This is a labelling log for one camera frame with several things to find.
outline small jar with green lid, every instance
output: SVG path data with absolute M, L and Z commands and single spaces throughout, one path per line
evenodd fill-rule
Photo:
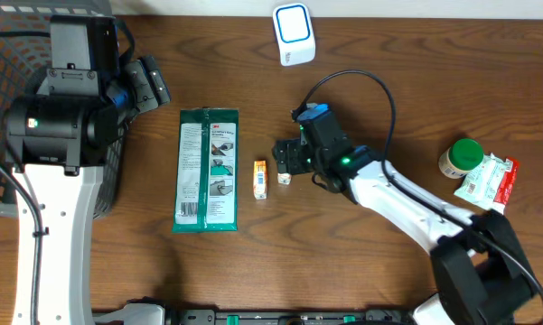
M 482 146 L 473 139 L 465 138 L 458 140 L 446 150 L 440 156 L 438 165 L 445 176 L 451 179 L 459 179 L 476 168 L 483 158 Z

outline white wall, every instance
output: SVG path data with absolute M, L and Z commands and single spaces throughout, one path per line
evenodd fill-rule
M 110 0 L 114 14 L 270 16 L 277 0 Z M 314 17 L 543 19 L 543 0 L 304 0 Z

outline green package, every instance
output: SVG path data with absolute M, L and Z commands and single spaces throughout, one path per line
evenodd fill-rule
M 174 233 L 237 230 L 239 111 L 181 111 Z

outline basket mesh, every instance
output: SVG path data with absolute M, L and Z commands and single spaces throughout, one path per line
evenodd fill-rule
M 53 14 L 111 15 L 104 1 L 0 1 L 0 31 L 50 30 Z M 0 38 L 0 159 L 5 158 L 3 118 L 12 101 L 24 92 L 24 84 L 41 66 L 51 65 L 51 40 L 43 37 Z M 110 211 L 115 196 L 123 139 L 108 148 L 104 180 L 100 187 L 94 218 Z M 0 175 L 0 203 L 15 204 L 14 189 Z

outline wooden table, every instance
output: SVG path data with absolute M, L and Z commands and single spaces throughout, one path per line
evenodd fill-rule
M 468 135 L 521 161 L 507 217 L 543 283 L 543 22 L 314 19 L 317 55 L 279 64 L 269 18 L 127 17 L 137 54 L 152 53 L 173 102 L 140 116 L 126 138 L 113 212 L 94 224 L 91 301 L 119 308 L 144 295 L 220 309 L 415 307 L 435 291 L 426 253 L 376 213 L 315 187 L 276 184 L 271 148 L 296 137 L 289 111 L 323 76 L 371 70 L 392 89 L 398 123 L 390 160 L 437 196 L 458 181 L 439 154 Z M 356 144 L 381 150 L 389 106 L 372 81 L 347 76 L 314 101 L 331 103 Z M 239 231 L 174 235 L 179 112 L 237 107 Z M 267 200 L 252 194 L 253 161 L 269 165 Z M 17 223 L 0 218 L 0 324 L 14 308 Z M 534 300 L 519 321 L 542 313 Z

